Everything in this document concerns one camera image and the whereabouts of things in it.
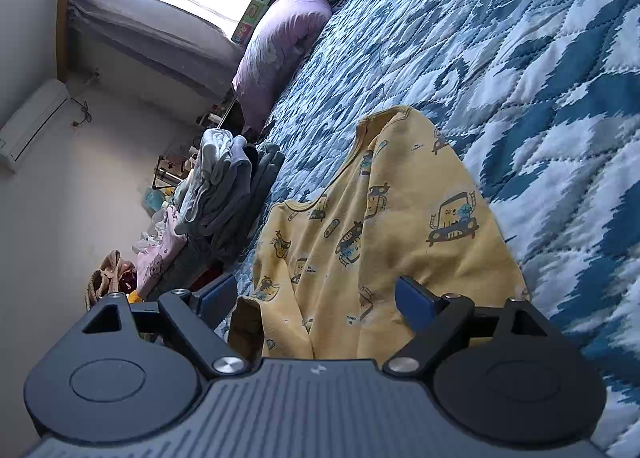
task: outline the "white logo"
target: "white logo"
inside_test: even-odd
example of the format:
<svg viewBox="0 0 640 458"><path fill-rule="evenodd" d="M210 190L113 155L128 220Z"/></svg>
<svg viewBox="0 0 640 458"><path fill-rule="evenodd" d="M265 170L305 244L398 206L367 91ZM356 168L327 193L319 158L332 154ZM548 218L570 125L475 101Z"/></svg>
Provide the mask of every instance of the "white logo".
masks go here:
<svg viewBox="0 0 640 458"><path fill-rule="evenodd" d="M311 373L320 375L322 372L325 372L326 368L322 364L318 364L315 368L311 368Z"/></svg>

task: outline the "black cable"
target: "black cable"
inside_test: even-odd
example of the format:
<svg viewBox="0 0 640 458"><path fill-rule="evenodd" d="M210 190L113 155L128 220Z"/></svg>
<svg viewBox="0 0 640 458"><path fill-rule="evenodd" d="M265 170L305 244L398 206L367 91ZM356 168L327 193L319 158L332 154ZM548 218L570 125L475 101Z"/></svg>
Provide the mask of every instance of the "black cable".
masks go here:
<svg viewBox="0 0 640 458"><path fill-rule="evenodd" d="M78 106L80 106L80 109L82 110L82 112L84 113L84 120L82 122L78 122L76 120L74 120L71 125L74 128L77 128L78 126L80 126L81 124L84 124L85 122L87 122L88 124L91 123L92 120L94 120L94 118L91 116L91 114L89 113L89 105L86 103L86 101L84 101L84 104L81 104L80 102L76 101L75 99L71 99L73 102L75 102Z"/></svg>

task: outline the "blue patterned fabric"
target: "blue patterned fabric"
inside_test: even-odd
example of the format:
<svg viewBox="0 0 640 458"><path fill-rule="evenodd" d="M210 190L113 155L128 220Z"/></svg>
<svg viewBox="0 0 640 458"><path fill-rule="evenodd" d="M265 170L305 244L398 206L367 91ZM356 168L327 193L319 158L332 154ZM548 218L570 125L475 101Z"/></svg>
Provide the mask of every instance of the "blue patterned fabric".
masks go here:
<svg viewBox="0 0 640 458"><path fill-rule="evenodd" d="M606 377L593 439L615 458L640 456L639 20L640 0L348 0L270 134L287 153L276 202L327 184L364 115L429 117L533 303ZM242 294L253 254L236 268Z"/></svg>

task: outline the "air conditioner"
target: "air conditioner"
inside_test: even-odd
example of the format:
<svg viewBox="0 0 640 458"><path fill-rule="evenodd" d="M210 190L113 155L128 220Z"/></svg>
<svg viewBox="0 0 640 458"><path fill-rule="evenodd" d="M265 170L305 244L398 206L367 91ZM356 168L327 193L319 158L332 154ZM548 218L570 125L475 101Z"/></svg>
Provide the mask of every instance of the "air conditioner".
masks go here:
<svg viewBox="0 0 640 458"><path fill-rule="evenodd" d="M15 172L36 135L68 100L63 83L45 82L0 130L0 162Z"/></svg>

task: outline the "yellow shirt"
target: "yellow shirt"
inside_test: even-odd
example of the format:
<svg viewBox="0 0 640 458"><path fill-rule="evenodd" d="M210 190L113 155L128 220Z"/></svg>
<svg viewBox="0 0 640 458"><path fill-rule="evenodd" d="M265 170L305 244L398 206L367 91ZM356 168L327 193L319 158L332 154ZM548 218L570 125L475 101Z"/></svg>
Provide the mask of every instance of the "yellow shirt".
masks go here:
<svg viewBox="0 0 640 458"><path fill-rule="evenodd" d="M229 343L247 358L382 364L414 336L396 308L399 276L478 306L527 297L489 207L446 139L417 110L361 120L315 202L273 206L255 291L238 299Z"/></svg>

